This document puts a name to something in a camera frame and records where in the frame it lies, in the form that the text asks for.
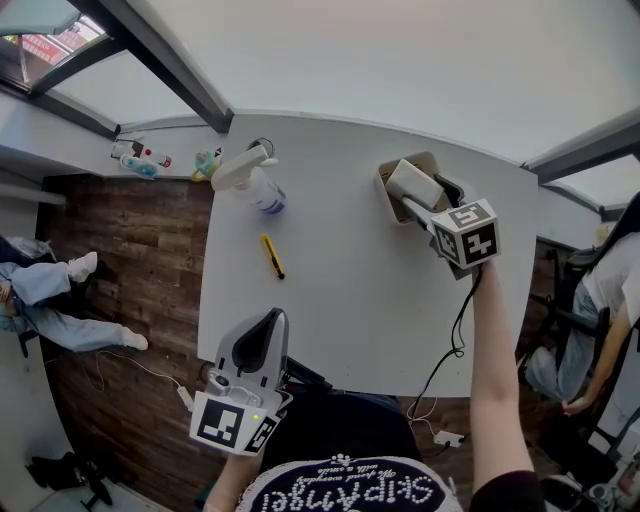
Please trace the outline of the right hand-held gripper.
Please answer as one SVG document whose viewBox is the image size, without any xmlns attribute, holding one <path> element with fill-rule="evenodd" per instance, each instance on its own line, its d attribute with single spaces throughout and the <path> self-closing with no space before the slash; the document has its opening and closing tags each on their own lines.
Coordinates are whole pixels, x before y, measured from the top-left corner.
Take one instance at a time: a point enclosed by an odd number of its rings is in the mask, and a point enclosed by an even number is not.
<svg viewBox="0 0 640 512">
<path fill-rule="evenodd" d="M 436 206 L 458 208 L 439 214 L 408 196 L 401 202 L 422 229 L 430 229 L 438 254 L 460 280 L 501 254 L 498 218 L 486 199 L 462 205 L 465 193 L 461 186 L 439 173 L 433 179 L 443 189 Z"/>
</svg>

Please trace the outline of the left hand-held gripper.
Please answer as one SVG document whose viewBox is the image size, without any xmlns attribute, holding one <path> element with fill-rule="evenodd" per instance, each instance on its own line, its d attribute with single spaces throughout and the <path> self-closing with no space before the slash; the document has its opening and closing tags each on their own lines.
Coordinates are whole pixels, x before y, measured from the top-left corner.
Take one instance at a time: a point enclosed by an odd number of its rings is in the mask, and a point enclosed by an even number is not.
<svg viewBox="0 0 640 512">
<path fill-rule="evenodd" d="M 293 396 L 279 386 L 289 322 L 280 308 L 251 316 L 223 336 L 207 386 L 194 399 L 189 435 L 234 455 L 259 455 Z"/>
</svg>

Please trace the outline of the white rectangular block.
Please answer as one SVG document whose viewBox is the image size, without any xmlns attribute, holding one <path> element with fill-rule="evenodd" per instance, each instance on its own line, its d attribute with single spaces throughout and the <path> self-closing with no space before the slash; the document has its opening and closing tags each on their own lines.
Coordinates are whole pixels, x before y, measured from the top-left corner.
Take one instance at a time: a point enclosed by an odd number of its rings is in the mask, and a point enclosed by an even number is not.
<svg viewBox="0 0 640 512">
<path fill-rule="evenodd" d="M 428 174 L 406 159 L 401 159 L 385 184 L 387 193 L 398 201 L 408 196 L 431 211 L 436 211 L 442 187 Z"/>
</svg>

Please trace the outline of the beige square tray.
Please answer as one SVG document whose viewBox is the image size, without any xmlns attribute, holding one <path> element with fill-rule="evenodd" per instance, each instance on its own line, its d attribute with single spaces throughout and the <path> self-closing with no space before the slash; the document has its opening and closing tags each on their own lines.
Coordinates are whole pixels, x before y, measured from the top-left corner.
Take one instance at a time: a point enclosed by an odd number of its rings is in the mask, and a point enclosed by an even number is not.
<svg viewBox="0 0 640 512">
<path fill-rule="evenodd" d="M 412 154 L 381 164 L 376 187 L 391 222 L 397 226 L 429 220 L 464 203 L 465 191 L 459 183 L 440 172 L 431 152 Z"/>
</svg>

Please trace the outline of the person's right forearm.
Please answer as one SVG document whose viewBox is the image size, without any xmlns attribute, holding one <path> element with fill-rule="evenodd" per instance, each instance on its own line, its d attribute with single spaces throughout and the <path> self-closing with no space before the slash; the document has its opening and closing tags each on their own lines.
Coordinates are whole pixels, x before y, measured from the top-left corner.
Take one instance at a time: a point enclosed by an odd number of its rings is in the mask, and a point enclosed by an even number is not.
<svg viewBox="0 0 640 512">
<path fill-rule="evenodd" d="M 474 354 L 470 397 L 473 490 L 514 471 L 531 471 L 519 416 L 519 382 L 501 286 L 489 261 L 473 296 Z"/>
</svg>

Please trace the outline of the person's left forearm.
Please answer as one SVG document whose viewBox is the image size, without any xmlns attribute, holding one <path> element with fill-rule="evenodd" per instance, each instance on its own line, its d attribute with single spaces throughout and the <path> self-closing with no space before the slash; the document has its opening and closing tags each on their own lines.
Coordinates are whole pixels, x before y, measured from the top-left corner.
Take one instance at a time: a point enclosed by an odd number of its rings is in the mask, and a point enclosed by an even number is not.
<svg viewBox="0 0 640 512">
<path fill-rule="evenodd" d="M 231 454 L 205 502 L 203 512 L 234 512 L 239 499 L 260 472 L 263 455 Z"/>
</svg>

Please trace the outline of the black chest-mounted device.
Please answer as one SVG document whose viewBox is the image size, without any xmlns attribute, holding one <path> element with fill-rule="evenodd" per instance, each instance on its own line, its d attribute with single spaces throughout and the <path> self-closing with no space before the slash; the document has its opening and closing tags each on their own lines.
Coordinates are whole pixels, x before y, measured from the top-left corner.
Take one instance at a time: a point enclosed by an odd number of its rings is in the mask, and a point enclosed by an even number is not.
<svg viewBox="0 0 640 512">
<path fill-rule="evenodd" d="M 333 386 L 320 374 L 287 356 L 279 390 L 289 394 L 328 393 Z"/>
</svg>

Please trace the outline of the yellow utility knife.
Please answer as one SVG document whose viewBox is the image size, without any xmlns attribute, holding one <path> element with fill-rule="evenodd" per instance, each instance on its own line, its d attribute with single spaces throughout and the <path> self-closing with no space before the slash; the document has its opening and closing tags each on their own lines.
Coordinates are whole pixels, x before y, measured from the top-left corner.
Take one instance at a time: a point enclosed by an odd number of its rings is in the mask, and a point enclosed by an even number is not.
<svg viewBox="0 0 640 512">
<path fill-rule="evenodd" d="M 285 273 L 284 270 L 282 268 L 281 262 L 278 258 L 278 255 L 275 251 L 275 248 L 272 244 L 272 241 L 270 239 L 270 237 L 267 234 L 262 234 L 261 235 L 261 241 L 262 244 L 265 248 L 265 251 L 268 255 L 268 258 L 270 260 L 271 266 L 277 276 L 277 278 L 279 280 L 284 280 L 285 279 Z"/>
</svg>

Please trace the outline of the light grey table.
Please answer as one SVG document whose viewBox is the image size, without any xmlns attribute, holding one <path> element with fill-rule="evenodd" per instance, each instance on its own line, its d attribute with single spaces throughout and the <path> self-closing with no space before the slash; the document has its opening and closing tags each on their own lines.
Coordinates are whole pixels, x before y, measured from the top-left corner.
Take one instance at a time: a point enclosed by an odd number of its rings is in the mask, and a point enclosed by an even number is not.
<svg viewBox="0 0 640 512">
<path fill-rule="evenodd" d="M 224 145 L 232 159 L 267 138 L 278 164 L 283 213 L 213 199 L 203 267 L 198 355 L 214 358 L 239 322 L 278 307 L 289 319 L 288 353 L 337 388 L 465 397 L 472 354 L 450 354 L 450 332 L 470 289 L 430 248 L 426 233 L 399 227 L 374 178 L 388 161 L 431 152 L 440 170 L 498 216 L 499 273 L 509 331 L 520 334 L 537 234 L 536 177 L 511 163 L 395 130 L 299 117 L 238 115 Z M 261 241 L 285 273 L 279 280 Z"/>
</svg>

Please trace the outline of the person's black printed top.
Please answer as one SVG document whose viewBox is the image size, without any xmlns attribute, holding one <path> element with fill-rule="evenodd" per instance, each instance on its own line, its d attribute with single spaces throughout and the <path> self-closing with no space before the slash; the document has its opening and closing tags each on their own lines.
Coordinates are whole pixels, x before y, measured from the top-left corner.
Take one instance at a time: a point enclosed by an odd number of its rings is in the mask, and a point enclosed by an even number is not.
<svg viewBox="0 0 640 512">
<path fill-rule="evenodd" d="M 534 472 L 509 471 L 469 508 L 424 461 L 391 400 L 297 395 L 263 452 L 237 512 L 546 512 Z"/>
</svg>

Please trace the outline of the white spray bottle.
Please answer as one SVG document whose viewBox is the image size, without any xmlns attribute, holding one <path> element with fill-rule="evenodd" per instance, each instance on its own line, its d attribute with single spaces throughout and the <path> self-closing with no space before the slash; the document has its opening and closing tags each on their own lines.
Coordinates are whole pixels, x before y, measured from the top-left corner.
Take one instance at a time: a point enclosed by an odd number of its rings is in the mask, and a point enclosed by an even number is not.
<svg viewBox="0 0 640 512">
<path fill-rule="evenodd" d="M 259 212 L 276 215 L 285 209 L 286 195 L 264 168 L 277 163 L 262 145 L 257 145 L 223 163 L 210 183 L 215 192 L 231 191 Z"/>
</svg>

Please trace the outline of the black office chair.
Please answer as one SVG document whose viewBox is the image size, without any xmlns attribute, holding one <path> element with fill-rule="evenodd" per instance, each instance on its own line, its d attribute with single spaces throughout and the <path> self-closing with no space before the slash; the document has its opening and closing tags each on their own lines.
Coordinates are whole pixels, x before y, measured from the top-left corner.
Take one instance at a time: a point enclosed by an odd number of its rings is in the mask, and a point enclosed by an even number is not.
<svg viewBox="0 0 640 512">
<path fill-rule="evenodd" d="M 591 322 L 571 312 L 572 299 L 577 283 L 581 280 L 585 272 L 593 267 L 604 255 L 605 251 L 607 251 L 612 245 L 608 246 L 604 244 L 598 248 L 576 251 L 565 261 L 564 267 L 559 266 L 559 258 L 556 250 L 550 249 L 547 251 L 545 258 L 547 260 L 551 260 L 554 264 L 554 294 L 546 297 L 541 297 L 535 294 L 531 294 L 529 296 L 531 300 L 546 308 L 547 315 L 539 329 L 536 331 L 534 337 L 531 338 L 522 359 L 528 359 L 531 353 L 538 346 L 544 346 L 551 350 L 555 349 L 557 351 L 557 356 L 561 357 L 565 350 L 569 331 L 573 328 L 594 337 L 596 340 L 595 355 L 600 355 L 604 337 L 607 332 L 607 322 L 610 318 L 609 310 L 607 308 L 603 309 L 599 313 L 598 320 L 596 322 Z M 627 336 L 611 376 L 600 391 L 596 401 L 588 408 L 590 409 L 593 405 L 599 406 L 598 411 L 593 414 L 590 429 L 593 433 L 598 434 L 610 443 L 610 453 L 614 453 L 618 450 L 618 446 L 626 435 L 628 427 L 633 425 L 638 418 L 636 414 L 628 417 L 626 426 L 620 430 L 616 438 L 600 430 L 598 427 L 598 421 L 608 406 L 613 395 L 613 391 L 617 385 L 620 372 L 624 365 L 624 360 L 626 359 L 626 352 L 631 340 L 632 331 L 636 328 L 638 323 L 640 323 L 640 320 L 638 320 L 632 327 L 630 334 Z M 578 416 L 588 409 L 573 416 Z"/>
<path fill-rule="evenodd" d="M 106 269 L 103 262 L 98 262 L 97 270 L 102 272 Z M 94 318 L 103 321 L 114 320 L 115 316 L 102 311 L 95 306 L 90 300 L 88 292 L 91 291 L 93 275 L 91 274 L 83 283 L 71 283 L 71 290 L 54 297 L 45 299 L 42 304 L 45 307 L 52 307 L 61 313 L 71 315 L 77 318 Z M 29 357 L 28 342 L 38 338 L 40 335 L 30 329 L 18 335 L 18 341 L 22 355 L 25 359 Z"/>
</svg>

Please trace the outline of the green and yellow cup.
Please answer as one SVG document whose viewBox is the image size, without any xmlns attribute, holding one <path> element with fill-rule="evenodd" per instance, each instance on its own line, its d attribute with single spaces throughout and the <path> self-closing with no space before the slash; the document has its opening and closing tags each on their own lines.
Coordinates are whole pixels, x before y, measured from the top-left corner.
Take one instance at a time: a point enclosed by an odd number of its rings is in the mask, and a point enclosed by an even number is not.
<svg viewBox="0 0 640 512">
<path fill-rule="evenodd" d="M 221 166 L 223 150 L 218 147 L 214 151 L 202 151 L 195 155 L 195 169 L 191 174 L 193 182 L 210 181 L 215 171 Z"/>
</svg>

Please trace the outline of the dark-framed window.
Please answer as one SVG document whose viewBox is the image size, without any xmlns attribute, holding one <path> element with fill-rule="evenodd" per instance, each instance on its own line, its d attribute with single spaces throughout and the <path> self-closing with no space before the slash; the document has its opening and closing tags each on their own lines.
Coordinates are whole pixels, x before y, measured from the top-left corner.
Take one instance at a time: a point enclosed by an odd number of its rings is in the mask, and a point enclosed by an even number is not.
<svg viewBox="0 0 640 512">
<path fill-rule="evenodd" d="M 640 192 L 640 0 L 0 0 L 0 91 L 112 138 L 288 114 Z"/>
</svg>

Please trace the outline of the black round object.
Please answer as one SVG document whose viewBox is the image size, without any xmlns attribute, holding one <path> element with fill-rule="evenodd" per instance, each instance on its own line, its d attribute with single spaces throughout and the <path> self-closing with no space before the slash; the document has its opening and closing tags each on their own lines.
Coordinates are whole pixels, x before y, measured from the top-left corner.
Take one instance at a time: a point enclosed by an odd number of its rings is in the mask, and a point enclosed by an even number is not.
<svg viewBox="0 0 640 512">
<path fill-rule="evenodd" d="M 567 475 L 551 475 L 540 481 L 546 512 L 577 512 L 584 496 L 582 486 Z"/>
</svg>

